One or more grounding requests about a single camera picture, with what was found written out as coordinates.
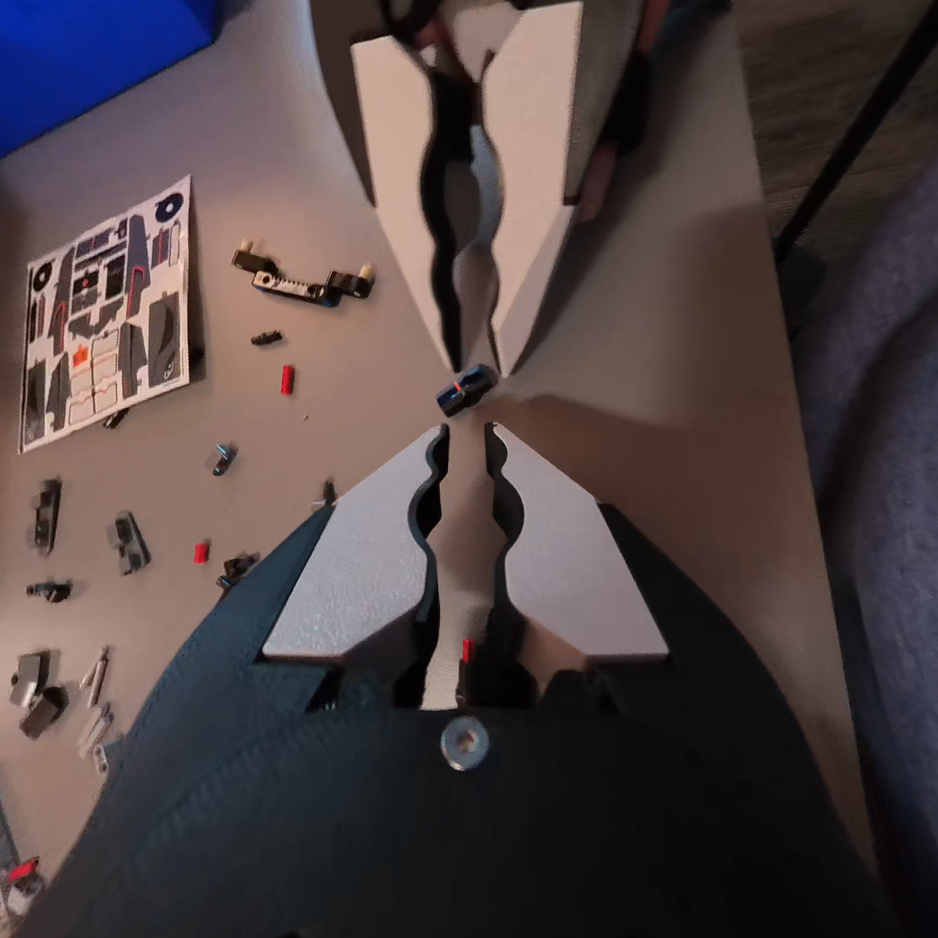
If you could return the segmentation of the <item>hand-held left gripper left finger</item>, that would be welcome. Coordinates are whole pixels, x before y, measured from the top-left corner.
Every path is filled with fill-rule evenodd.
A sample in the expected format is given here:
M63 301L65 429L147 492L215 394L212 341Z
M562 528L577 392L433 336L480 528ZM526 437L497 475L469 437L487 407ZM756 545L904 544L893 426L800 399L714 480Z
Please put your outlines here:
M449 427L430 428L339 498L263 645L276 661L425 668L439 638L437 562Z

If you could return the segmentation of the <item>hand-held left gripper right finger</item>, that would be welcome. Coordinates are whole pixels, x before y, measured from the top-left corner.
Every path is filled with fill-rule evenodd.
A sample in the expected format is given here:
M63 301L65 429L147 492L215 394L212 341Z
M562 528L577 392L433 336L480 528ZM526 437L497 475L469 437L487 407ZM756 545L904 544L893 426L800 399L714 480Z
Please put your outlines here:
M664 660L668 645L597 499L503 424L486 427L486 452L522 667Z

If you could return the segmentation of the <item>black lego piece red stripe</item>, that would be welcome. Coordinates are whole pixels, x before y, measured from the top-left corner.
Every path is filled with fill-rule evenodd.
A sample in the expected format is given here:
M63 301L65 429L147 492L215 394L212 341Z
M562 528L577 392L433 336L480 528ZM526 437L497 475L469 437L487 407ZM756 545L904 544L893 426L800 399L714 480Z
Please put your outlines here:
M436 395L436 403L447 418L479 404L498 383L497 372L487 365L465 371Z

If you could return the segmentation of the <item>black lego assembly tan pins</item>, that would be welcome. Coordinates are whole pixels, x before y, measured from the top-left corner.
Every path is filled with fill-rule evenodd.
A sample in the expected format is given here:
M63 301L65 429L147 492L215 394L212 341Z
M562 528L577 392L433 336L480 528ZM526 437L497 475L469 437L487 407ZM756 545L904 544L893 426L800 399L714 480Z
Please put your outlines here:
M372 264L365 264L358 274L331 271L323 283L291 279L272 258L253 252L248 240L234 252L232 265L252 274L252 286L263 294L327 309L334 309L344 298L367 299L376 280Z

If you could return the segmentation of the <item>grey black lego assembly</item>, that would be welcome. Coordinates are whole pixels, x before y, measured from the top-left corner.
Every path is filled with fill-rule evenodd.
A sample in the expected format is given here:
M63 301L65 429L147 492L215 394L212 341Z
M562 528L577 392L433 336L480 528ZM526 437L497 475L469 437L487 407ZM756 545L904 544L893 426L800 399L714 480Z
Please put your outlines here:
M118 555L118 569L128 576L146 568L151 555L134 516L129 511L120 511L107 528L109 545Z

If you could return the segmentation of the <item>grey lego rod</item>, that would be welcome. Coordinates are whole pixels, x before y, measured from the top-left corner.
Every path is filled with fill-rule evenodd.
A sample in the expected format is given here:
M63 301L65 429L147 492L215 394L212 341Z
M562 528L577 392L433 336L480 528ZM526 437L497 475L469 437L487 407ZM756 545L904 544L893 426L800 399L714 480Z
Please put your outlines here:
M86 693L86 706L96 707L100 701L103 681L110 661L110 647L101 647L97 657L79 683L79 690Z
M91 720L83 730L77 744L79 758L88 757L94 747L100 744L100 740L110 729L112 721L113 712L109 703L93 709Z

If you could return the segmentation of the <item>long black lego piece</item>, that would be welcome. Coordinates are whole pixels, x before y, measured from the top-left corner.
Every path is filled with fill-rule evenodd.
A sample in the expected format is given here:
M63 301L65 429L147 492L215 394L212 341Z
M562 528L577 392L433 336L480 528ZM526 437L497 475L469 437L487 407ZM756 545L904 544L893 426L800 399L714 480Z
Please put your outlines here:
M48 478L43 481L41 491L33 501L33 546L43 557L48 557L54 547L61 494L61 480Z

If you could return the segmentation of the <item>lego sticker sheet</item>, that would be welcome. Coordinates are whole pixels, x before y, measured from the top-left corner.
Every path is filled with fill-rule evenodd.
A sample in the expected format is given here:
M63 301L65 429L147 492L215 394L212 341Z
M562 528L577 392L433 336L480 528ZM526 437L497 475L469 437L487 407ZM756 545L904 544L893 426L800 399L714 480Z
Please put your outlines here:
M26 266L18 452L192 381L192 176Z

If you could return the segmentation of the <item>black lego block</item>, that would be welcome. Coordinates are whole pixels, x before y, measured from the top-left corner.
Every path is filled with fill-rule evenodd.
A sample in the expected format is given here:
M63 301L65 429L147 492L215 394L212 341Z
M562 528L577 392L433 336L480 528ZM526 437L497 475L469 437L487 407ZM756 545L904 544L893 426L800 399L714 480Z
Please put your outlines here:
M63 714L68 704L64 686L46 686L35 695L19 729L31 741L38 740Z

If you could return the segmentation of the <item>grey lego block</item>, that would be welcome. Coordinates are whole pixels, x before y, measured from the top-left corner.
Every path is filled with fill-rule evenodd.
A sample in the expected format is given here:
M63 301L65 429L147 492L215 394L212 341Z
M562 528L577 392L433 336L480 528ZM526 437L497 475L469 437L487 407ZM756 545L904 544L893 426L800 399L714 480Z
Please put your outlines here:
M46 686L51 653L42 650L18 658L16 670L10 676L9 702L29 710L37 695Z

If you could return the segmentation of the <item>red grey lego piece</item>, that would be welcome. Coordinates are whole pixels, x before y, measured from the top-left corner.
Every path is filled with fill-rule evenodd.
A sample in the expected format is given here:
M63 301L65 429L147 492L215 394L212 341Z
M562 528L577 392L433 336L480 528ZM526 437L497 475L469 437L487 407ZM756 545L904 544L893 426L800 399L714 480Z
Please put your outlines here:
M38 856L2 866L2 917L24 917L43 890L44 880Z

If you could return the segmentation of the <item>person's right hand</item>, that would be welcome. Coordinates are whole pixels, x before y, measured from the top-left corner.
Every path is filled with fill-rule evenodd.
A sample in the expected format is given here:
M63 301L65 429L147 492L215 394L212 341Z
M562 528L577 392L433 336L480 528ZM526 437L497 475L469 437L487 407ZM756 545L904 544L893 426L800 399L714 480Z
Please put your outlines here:
M669 1L644 3L635 46L583 180L574 214L576 225L598 216L618 159L634 151L642 141L650 100L652 52L670 5Z

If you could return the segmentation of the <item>dark blue cloth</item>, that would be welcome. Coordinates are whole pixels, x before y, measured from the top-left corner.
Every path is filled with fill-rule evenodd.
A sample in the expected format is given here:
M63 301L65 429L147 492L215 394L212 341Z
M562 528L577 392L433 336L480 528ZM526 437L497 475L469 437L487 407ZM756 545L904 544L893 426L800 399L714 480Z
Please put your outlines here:
M874 844L937 932L937 167L827 275L792 368Z

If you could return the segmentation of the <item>black metal bar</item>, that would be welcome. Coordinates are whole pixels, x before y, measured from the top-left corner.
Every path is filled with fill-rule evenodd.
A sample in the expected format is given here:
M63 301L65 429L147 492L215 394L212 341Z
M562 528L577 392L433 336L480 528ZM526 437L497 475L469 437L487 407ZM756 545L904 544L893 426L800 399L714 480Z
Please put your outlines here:
M890 111L937 46L937 3L932 1L900 46L822 170L773 243L776 266L785 265L829 197L852 169Z

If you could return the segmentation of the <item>blue box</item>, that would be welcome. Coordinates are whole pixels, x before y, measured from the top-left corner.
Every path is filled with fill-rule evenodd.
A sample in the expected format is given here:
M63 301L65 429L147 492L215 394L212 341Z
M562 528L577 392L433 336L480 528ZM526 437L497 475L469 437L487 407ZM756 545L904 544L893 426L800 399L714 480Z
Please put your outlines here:
M216 41L223 2L3 1L1 155Z

